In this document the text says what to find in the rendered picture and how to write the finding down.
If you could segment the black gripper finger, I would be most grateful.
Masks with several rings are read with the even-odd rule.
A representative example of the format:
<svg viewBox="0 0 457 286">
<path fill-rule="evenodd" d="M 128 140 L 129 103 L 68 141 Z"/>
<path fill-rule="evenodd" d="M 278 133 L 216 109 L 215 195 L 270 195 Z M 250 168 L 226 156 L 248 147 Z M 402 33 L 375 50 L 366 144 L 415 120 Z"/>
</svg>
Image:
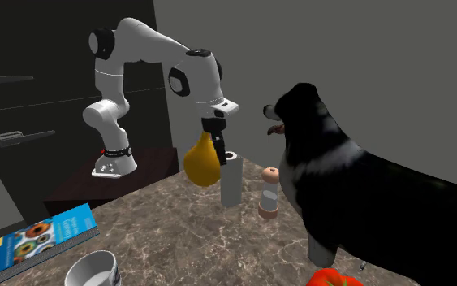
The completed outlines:
<svg viewBox="0 0 457 286">
<path fill-rule="evenodd" d="M 212 132 L 211 138 L 213 141 L 213 147 L 215 148 L 218 161 L 221 166 L 226 165 L 226 150 L 222 132 Z"/>
</svg>

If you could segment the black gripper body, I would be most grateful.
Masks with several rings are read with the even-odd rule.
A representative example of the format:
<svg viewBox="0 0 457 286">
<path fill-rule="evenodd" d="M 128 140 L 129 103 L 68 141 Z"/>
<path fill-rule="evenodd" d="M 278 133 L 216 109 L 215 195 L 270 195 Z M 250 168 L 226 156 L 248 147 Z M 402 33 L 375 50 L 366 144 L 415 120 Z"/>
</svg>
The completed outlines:
<svg viewBox="0 0 457 286">
<path fill-rule="evenodd" d="M 214 136 L 219 136 L 226 128 L 226 120 L 224 118 L 202 118 L 201 124 L 205 132 Z"/>
</svg>

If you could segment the yellow pear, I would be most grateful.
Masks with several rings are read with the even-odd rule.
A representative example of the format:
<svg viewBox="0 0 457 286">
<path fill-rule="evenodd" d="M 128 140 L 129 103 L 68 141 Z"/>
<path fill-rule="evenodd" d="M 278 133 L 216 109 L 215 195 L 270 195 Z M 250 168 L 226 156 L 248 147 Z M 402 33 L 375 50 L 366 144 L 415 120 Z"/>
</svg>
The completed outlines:
<svg viewBox="0 0 457 286">
<path fill-rule="evenodd" d="M 184 155 L 183 169 L 188 179 L 201 187 L 220 180 L 220 162 L 208 132 L 202 132 L 197 143 Z"/>
</svg>

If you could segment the grey paper towel roll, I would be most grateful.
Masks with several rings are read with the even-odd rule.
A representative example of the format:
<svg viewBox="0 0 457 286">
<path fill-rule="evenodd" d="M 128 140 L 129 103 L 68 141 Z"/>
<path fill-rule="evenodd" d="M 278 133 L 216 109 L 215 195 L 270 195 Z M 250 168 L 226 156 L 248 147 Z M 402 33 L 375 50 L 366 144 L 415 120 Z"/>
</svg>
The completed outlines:
<svg viewBox="0 0 457 286">
<path fill-rule="evenodd" d="M 221 203 L 236 206 L 242 201 L 243 158 L 233 151 L 225 152 L 226 164 L 221 166 Z"/>
</svg>

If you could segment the clear grinder with wooden ends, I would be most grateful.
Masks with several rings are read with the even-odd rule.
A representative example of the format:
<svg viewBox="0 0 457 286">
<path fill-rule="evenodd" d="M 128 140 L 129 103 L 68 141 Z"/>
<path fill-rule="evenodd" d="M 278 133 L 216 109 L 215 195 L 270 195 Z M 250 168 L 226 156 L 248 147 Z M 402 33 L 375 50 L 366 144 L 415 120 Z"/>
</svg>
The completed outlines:
<svg viewBox="0 0 457 286">
<path fill-rule="evenodd" d="M 263 219 L 276 219 L 278 216 L 279 172 L 276 167 L 267 167 L 261 173 L 264 181 L 258 214 Z"/>
</svg>

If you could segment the black and white dog figure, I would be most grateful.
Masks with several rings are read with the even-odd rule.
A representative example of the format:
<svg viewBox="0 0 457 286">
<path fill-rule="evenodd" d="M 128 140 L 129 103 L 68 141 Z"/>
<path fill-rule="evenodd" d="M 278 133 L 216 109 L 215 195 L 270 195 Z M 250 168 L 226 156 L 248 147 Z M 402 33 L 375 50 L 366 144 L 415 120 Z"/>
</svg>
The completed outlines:
<svg viewBox="0 0 457 286">
<path fill-rule="evenodd" d="M 285 138 L 279 180 L 316 266 L 344 249 L 420 286 L 457 286 L 457 184 L 360 147 L 313 84 L 296 84 L 263 113 Z"/>
</svg>

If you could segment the red tomato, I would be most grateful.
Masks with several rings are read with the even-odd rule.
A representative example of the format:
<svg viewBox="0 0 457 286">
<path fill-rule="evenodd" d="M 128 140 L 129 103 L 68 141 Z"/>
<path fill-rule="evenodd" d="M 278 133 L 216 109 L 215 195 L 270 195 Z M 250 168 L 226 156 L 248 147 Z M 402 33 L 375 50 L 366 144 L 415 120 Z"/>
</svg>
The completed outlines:
<svg viewBox="0 0 457 286">
<path fill-rule="evenodd" d="M 341 275 L 334 268 L 322 268 L 316 271 L 306 286 L 364 286 L 359 280 L 351 276 Z"/>
</svg>

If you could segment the blue book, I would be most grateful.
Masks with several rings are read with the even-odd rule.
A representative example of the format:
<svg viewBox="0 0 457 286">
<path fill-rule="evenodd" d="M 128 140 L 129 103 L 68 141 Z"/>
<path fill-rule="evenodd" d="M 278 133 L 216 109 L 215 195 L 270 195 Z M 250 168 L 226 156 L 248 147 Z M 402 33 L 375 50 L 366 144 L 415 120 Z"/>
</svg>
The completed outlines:
<svg viewBox="0 0 457 286">
<path fill-rule="evenodd" d="M 0 237 L 0 283 L 99 234 L 89 204 Z"/>
</svg>

